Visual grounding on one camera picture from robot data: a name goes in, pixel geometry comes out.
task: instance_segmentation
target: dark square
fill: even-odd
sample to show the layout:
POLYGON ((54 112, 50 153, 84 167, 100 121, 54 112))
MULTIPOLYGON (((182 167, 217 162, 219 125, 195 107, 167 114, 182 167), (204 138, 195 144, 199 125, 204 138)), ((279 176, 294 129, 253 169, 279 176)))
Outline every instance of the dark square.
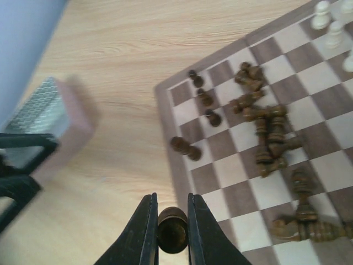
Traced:
POLYGON ((239 153, 249 179, 260 176, 258 167, 255 163, 257 149, 258 147, 255 146, 239 153))
POLYGON ((218 102, 218 98, 216 96, 215 90, 211 89, 209 91, 206 91, 206 93, 213 99, 213 103, 212 105, 205 107, 204 105, 202 105, 202 101, 200 98, 195 98, 196 100, 196 106, 197 109, 199 110, 199 115, 205 115, 205 111, 206 109, 218 109, 220 107, 220 103, 218 102))
POLYGON ((308 179, 310 180, 311 185, 313 187, 312 195, 325 192, 325 189, 322 186, 321 181, 319 180, 318 175, 316 174, 316 171, 313 169, 311 163, 309 161, 304 161, 292 166, 288 166, 281 170, 283 179, 288 187, 288 190, 292 195, 293 200, 299 199, 298 195, 293 192, 293 182, 292 182, 293 170, 298 168, 302 169, 307 175, 308 179))
POLYGON ((342 82, 346 82, 347 80, 353 78, 353 73, 348 73, 342 68, 343 61, 348 57, 348 54, 349 51, 327 60, 328 64, 335 71, 342 82))
POLYGON ((172 93, 174 106, 177 106, 192 97, 188 82, 184 82, 177 87, 174 87, 172 90, 170 90, 170 92, 172 93))
POLYGON ((223 188, 223 192, 232 218, 259 210, 248 181, 223 188))
POLYGON ((195 183, 196 193, 203 195, 220 189, 212 164, 196 168, 191 171, 195 183))
POLYGON ((223 233, 225 234, 225 236, 228 238, 228 240, 235 246, 237 246, 237 240, 236 237, 234 236, 234 232, 232 229, 232 224, 231 224, 231 220, 227 219, 227 220, 223 220, 218 222, 218 224, 220 225, 223 233))
POLYGON ((312 98, 326 120, 353 110, 353 99, 341 84, 318 92, 312 98))
POLYGON ((273 37, 251 47, 250 49, 261 65, 282 55, 281 48, 273 37))
POLYGON ((303 148, 309 159, 328 155, 341 149, 325 122, 297 131, 297 134, 303 141, 303 148))
POLYGON ((343 222, 353 221, 353 187, 329 192, 332 204, 343 222))
POLYGON ((297 75, 287 77, 271 86, 281 104, 291 104, 294 101, 308 96, 307 91, 297 75))
POLYGON ((279 265, 273 247, 245 251, 243 255, 252 265, 279 265))
POLYGON ((181 125, 180 129, 183 138, 191 144, 204 138, 204 132, 198 118, 181 125))
MULTIPOLYGON (((261 210, 261 214, 263 215, 265 225, 270 231, 272 228, 272 222, 277 219, 284 219, 286 223, 290 222, 293 220, 293 216, 295 214, 295 210, 293 208, 293 205, 291 203, 285 203, 281 204, 278 206, 274 206, 271 208, 267 208, 264 210, 261 210)), ((274 245, 284 243, 284 240, 278 239, 275 236, 271 236, 272 243, 274 245)))
POLYGON ((286 56, 297 73, 324 61, 311 43, 291 50, 286 56))
POLYGON ((237 152, 229 130, 209 137, 208 144, 214 161, 234 155, 237 152))
POLYGON ((218 86, 219 84, 232 79, 234 73, 231 69, 229 61, 224 61, 209 69, 208 73, 211 76, 211 80, 214 86, 218 86))

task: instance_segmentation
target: wooden surface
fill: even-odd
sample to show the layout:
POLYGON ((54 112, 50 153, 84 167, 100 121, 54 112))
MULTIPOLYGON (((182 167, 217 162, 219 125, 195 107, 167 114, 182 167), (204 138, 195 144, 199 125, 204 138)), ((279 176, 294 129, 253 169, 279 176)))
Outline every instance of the wooden surface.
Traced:
POLYGON ((306 2, 71 0, 28 93, 47 76, 67 81, 97 131, 2 236, 0 264, 92 264, 143 195, 175 205, 153 87, 306 2))

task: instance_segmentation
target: light square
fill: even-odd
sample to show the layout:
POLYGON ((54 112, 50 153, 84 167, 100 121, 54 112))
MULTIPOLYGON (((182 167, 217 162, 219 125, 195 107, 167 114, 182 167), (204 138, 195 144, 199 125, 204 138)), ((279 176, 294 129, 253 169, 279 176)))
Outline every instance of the light square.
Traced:
POLYGON ((353 146, 353 112, 326 121, 342 149, 353 146))
POLYGON ((311 160, 328 192, 353 186, 353 166, 343 151, 311 160))
POLYGON ((238 152, 254 147, 258 144, 258 137, 254 133, 256 126, 254 123, 240 123, 230 128, 231 137, 238 152))
POLYGON ((305 97, 289 104, 288 119, 296 131, 324 121, 311 97, 305 97))
POLYGON ((215 190, 202 195, 217 222, 231 218, 223 190, 215 190))
POLYGON ((276 33, 274 37, 284 53, 298 48, 310 41, 299 24, 290 25, 287 28, 282 29, 276 33))
POLYGON ((252 178, 250 186, 260 210, 288 203, 292 200, 279 171, 273 172, 266 178, 252 178))
POLYGON ((281 55, 262 65, 265 76, 270 84, 295 74, 285 55, 281 55))
POLYGON ((272 245, 259 211, 234 217, 231 222, 241 252, 272 245))
POLYGON ((238 153, 220 159, 213 163, 218 182, 225 188, 248 179, 243 162, 238 153))

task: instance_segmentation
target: pile of chess pieces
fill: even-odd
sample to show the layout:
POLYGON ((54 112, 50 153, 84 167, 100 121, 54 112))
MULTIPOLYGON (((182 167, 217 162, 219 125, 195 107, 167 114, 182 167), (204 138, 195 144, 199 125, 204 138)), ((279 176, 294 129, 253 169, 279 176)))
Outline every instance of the pile of chess pieces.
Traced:
POLYGON ((332 241, 338 237, 353 239, 353 225, 343 227, 319 221, 318 213, 309 203, 312 195, 312 183, 301 169, 292 173, 293 191, 299 196, 299 204, 294 220, 287 223, 284 219, 272 222, 271 234, 284 241, 302 241, 311 239, 314 242, 332 241))

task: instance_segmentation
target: dark pawn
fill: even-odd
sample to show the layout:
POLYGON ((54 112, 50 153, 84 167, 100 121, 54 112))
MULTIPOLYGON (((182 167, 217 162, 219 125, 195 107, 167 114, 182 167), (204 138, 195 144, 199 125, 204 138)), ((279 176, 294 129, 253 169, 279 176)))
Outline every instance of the dark pawn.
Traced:
POLYGON ((190 70, 188 75, 195 87, 201 88, 204 85, 204 79, 201 76, 198 76, 195 70, 190 70))
POLYGON ((222 122, 221 116, 211 109, 206 109, 205 115, 213 127, 218 127, 222 122))

